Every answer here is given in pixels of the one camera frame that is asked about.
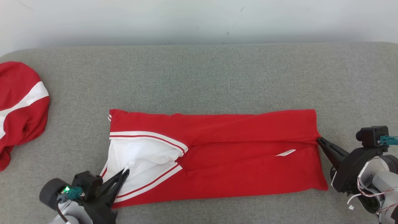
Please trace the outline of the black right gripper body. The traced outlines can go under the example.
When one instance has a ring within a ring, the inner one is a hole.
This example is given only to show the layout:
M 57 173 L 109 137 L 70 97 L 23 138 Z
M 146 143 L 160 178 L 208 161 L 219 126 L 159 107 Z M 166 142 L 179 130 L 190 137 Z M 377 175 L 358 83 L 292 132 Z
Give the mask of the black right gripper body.
M 388 152 L 388 149 L 389 146 L 354 149 L 348 156 L 343 158 L 339 168 L 336 170 L 336 175 L 332 181 L 334 189 L 339 193 L 357 191 L 357 177 L 365 163 L 375 156 L 381 156 Z

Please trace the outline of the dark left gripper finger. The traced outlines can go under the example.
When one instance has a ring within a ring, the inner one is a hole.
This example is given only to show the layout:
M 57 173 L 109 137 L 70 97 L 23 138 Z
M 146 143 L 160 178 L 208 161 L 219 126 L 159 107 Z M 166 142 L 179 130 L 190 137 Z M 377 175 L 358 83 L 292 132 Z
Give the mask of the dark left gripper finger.
M 126 179 L 129 176 L 130 171 L 120 171 L 116 175 L 114 175 L 109 182 L 109 187 L 107 191 L 107 205 L 112 207 L 114 201 L 121 190 L 121 187 L 125 183 Z
M 121 170 L 101 186 L 101 195 L 111 194 L 118 195 L 121 187 L 128 178 L 128 169 Z

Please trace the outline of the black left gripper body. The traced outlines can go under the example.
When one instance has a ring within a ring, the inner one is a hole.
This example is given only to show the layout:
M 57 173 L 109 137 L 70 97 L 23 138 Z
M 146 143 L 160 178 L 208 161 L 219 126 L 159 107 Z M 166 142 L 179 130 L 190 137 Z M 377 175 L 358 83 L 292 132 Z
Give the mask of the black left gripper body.
M 41 189 L 41 203 L 57 212 L 52 224 L 115 224 L 118 213 L 101 195 L 102 178 L 74 178 L 71 184 L 55 178 Z

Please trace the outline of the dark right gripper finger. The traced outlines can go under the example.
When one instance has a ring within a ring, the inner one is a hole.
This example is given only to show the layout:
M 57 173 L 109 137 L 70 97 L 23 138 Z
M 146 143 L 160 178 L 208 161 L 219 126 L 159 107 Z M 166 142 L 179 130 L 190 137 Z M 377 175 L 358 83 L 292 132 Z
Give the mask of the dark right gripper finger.
M 338 169 L 340 163 L 343 161 L 343 149 L 326 139 L 317 139 L 318 145 L 331 162 L 334 169 Z
M 323 137 L 318 138 L 317 142 L 328 158 L 344 158 L 349 155 L 349 152 L 345 151 L 334 143 L 331 143 Z

